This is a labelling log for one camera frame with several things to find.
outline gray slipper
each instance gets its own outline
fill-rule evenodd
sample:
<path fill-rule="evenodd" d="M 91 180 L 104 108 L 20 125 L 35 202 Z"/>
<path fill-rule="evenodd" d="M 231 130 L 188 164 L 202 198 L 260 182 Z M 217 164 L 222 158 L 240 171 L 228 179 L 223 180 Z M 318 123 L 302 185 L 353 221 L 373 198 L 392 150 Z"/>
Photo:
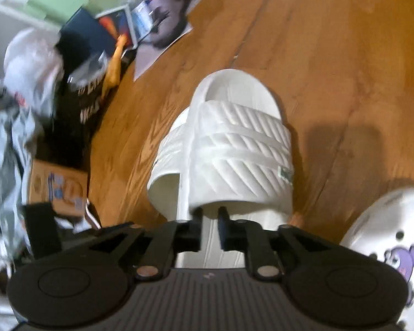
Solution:
<path fill-rule="evenodd" d="M 186 9 L 189 0 L 152 0 L 154 27 L 149 41 L 156 48 L 166 48 L 175 41 L 187 26 Z"/>

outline white plastic bag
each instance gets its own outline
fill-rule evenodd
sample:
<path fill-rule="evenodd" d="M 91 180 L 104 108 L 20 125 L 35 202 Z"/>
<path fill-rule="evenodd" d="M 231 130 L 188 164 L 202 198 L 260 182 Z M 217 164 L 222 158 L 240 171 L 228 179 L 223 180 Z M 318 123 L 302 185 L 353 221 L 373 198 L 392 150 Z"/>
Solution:
<path fill-rule="evenodd" d="M 49 124 L 63 60 L 55 49 L 58 36 L 33 28 L 20 31 L 9 44 L 3 69 L 4 85 L 19 104 Z"/>

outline yellow toy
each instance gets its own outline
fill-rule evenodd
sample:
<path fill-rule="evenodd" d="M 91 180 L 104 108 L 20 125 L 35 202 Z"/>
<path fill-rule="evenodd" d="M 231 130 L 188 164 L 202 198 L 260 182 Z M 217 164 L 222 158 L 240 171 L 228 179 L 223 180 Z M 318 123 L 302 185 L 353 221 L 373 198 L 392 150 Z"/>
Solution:
<path fill-rule="evenodd" d="M 121 35 L 117 40 L 117 48 L 115 49 L 114 55 L 112 56 L 107 66 L 106 77 L 103 82 L 103 89 L 101 99 L 104 100 L 106 94 L 111 88 L 117 87 L 120 84 L 120 76 L 122 70 L 122 54 L 124 46 L 126 45 L 126 35 Z"/>

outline round black pad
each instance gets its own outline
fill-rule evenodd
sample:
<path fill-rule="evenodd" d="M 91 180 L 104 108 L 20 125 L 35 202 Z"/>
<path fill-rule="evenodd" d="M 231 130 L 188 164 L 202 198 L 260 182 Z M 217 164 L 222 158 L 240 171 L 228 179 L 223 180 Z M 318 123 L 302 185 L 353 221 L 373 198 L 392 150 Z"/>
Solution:
<path fill-rule="evenodd" d="M 8 285 L 15 312 L 32 324 L 52 328 L 85 325 L 118 308 L 128 291 L 122 269 L 111 265 L 108 255 L 103 260 L 79 259 L 20 269 Z"/>
<path fill-rule="evenodd" d="M 72 297 L 83 293 L 91 284 L 89 275 L 72 267 L 59 267 L 42 275 L 40 290 L 52 297 Z"/>
<path fill-rule="evenodd" d="M 287 280 L 289 294 L 310 317 L 337 327 L 375 327 L 396 321 L 408 287 L 383 265 L 302 266 Z"/>

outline white slide sandal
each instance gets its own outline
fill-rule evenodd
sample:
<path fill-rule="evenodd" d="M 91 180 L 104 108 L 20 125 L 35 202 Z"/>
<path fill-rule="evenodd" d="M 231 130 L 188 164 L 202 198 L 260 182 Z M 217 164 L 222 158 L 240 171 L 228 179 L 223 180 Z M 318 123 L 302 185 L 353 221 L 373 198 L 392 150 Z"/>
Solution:
<path fill-rule="evenodd" d="M 369 207 L 341 245 L 383 261 L 408 283 L 408 300 L 398 325 L 414 331 L 414 188 L 393 191 Z"/>
<path fill-rule="evenodd" d="M 221 70 L 198 86 L 184 126 L 178 220 L 202 207 L 199 253 L 182 253 L 177 266 L 244 266 L 241 253 L 224 253 L 217 210 L 232 219 L 277 229 L 292 214 L 291 141 L 275 99 L 259 80 L 239 70 Z"/>
<path fill-rule="evenodd" d="M 176 220 L 177 217 L 184 124 L 188 115 L 189 108 L 186 108 L 161 141 L 147 184 L 150 203 L 168 221 Z"/>

